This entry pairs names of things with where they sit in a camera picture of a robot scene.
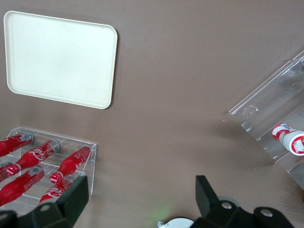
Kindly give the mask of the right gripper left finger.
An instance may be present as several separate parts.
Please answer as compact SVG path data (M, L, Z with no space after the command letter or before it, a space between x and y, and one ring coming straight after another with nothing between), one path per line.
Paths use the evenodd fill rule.
M77 177L57 200L44 201L26 215L0 212L2 228L72 228L89 201L87 176Z

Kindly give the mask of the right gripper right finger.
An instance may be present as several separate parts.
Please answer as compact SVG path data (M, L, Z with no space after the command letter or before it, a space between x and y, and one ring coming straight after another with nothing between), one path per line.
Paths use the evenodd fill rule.
M196 176L195 196L201 217L196 228L292 228L280 211L257 207L249 213L230 200L220 200L204 175Z

